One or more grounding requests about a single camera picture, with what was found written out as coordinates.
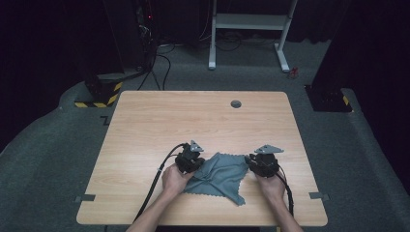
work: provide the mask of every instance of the metal stand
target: metal stand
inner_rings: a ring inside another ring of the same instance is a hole
[[[283,45],[286,41],[286,36],[289,31],[290,23],[292,22],[297,2],[298,0],[292,0],[287,15],[217,14],[217,0],[214,0],[209,69],[214,70],[217,67],[217,52],[215,45],[217,28],[278,30],[282,31],[282,33],[279,43],[275,43],[275,52],[278,55],[282,71],[288,73],[290,69],[283,54]]]

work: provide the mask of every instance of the hazard tape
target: hazard tape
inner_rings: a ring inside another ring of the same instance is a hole
[[[111,96],[107,102],[100,102],[100,101],[76,101],[74,104],[78,108],[90,108],[90,107],[97,107],[97,108],[106,108],[110,107],[115,103],[118,98],[118,94],[120,92],[121,86],[123,82],[120,82],[114,86],[113,92],[109,95]]]

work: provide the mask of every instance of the wooden table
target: wooden table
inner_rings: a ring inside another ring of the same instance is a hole
[[[232,101],[242,106],[234,108]],[[282,92],[125,91],[116,106],[100,155],[77,215],[81,224],[131,224],[172,148],[196,141],[209,159],[216,152],[247,155],[262,145],[280,147],[276,155],[295,202],[295,219],[322,226],[327,216],[287,96]],[[174,162],[169,159],[165,166]],[[151,202],[161,192],[161,179]],[[225,197],[181,194],[161,225],[276,225],[254,174],[240,185],[246,205]]]

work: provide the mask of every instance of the person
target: person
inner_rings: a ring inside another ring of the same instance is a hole
[[[194,172],[182,174],[176,163],[168,166],[162,174],[162,192],[157,199],[128,228],[127,232],[154,232],[166,207],[183,192]],[[283,232],[303,231],[290,215],[283,200],[285,186],[277,176],[270,178],[255,175],[262,193],[269,203],[278,225]]]

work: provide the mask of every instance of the hand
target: hand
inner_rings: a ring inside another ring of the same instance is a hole
[[[283,174],[280,171],[278,174],[283,178]],[[266,198],[275,201],[283,200],[285,186],[277,175],[270,178],[261,177],[259,175],[255,176]]]
[[[194,172],[182,174],[176,163],[168,166],[162,174],[163,192],[172,197],[177,196],[184,190],[193,174]]]

